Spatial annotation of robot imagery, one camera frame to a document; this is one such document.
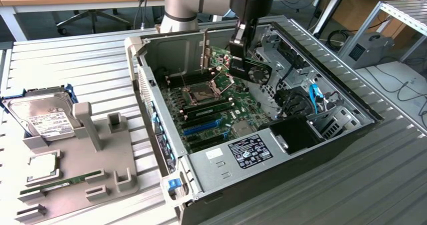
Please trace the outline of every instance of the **blue pcie slot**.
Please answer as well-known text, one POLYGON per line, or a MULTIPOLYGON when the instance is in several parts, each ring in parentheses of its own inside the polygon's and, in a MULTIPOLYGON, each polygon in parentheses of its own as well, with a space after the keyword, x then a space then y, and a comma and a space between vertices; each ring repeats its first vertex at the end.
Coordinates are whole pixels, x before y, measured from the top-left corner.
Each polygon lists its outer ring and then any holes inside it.
POLYGON ((196 127, 184 129, 184 136, 188 136, 191 134, 199 133, 199 132, 202 132, 204 130, 208 130, 208 129, 218 128, 218 126, 222 123, 222 120, 223 120, 223 118, 216 119, 215 121, 211 121, 208 123, 204 123, 204 124, 202 124, 202 125, 199 125, 196 127))

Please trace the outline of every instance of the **pcie slot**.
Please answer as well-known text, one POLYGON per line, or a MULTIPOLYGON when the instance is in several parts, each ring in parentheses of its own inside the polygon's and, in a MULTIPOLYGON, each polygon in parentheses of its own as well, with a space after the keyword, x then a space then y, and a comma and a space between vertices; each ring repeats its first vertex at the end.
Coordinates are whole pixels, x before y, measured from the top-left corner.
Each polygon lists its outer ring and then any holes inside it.
POLYGON ((214 122, 216 119, 219 119, 219 116, 206 116, 206 117, 202 117, 196 120, 191 120, 191 121, 187 121, 184 124, 180 125, 180 128, 182 129, 187 129, 187 128, 191 128, 191 127, 195 127, 200 124, 204 124, 207 122, 214 122))
POLYGON ((194 142, 192 144, 190 144, 190 147, 191 147, 191 149, 199 150, 206 147, 212 147, 226 141, 228 141, 228 133, 227 132, 224 132, 220 135, 212 136, 208 139, 194 142))
POLYGON ((199 132, 208 130, 208 129, 218 128, 222 123, 222 120, 223 120, 223 118, 216 119, 215 121, 207 122, 196 127, 184 129, 184 133, 183 133, 184 136, 192 135, 192 134, 199 133, 199 132))

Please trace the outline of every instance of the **fan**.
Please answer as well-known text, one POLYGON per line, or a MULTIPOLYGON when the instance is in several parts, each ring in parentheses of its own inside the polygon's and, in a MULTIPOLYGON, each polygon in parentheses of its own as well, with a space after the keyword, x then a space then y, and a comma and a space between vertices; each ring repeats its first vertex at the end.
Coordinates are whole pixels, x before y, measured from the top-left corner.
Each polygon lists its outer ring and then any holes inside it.
POLYGON ((252 66, 247 72, 252 83, 266 84, 270 79, 270 71, 262 66, 252 66))

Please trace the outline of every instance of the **white cable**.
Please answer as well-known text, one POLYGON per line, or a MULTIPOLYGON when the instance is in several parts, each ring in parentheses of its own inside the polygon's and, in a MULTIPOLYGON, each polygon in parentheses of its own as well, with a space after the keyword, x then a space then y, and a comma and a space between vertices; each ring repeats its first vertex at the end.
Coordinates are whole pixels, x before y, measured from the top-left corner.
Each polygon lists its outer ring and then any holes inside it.
POLYGON ((339 45, 345 45, 345 43, 342 41, 337 41, 337 40, 331 40, 331 42, 338 43, 339 45))
POLYGON ((321 14, 321 16, 319 16, 318 21, 315 22, 315 24, 313 25, 313 27, 311 27, 307 31, 310 31, 310 32, 311 32, 311 29, 314 29, 314 28, 318 26, 319 21, 321 21, 322 16, 323 16, 323 13, 326 12, 326 10, 327 10, 327 6, 326 6, 326 8, 325 8, 325 9, 323 9, 323 11, 322 11, 322 14, 321 14))

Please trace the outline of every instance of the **hard disk label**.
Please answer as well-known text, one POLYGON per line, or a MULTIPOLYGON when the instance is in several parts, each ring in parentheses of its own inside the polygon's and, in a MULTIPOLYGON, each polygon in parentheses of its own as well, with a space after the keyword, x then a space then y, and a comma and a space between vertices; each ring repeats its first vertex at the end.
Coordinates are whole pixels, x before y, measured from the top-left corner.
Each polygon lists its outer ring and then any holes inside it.
POLYGON ((74 132, 72 124, 63 111, 28 117, 28 120, 43 138, 74 132))
POLYGON ((243 169, 252 167, 274 157, 258 134, 228 144, 228 147, 243 169))

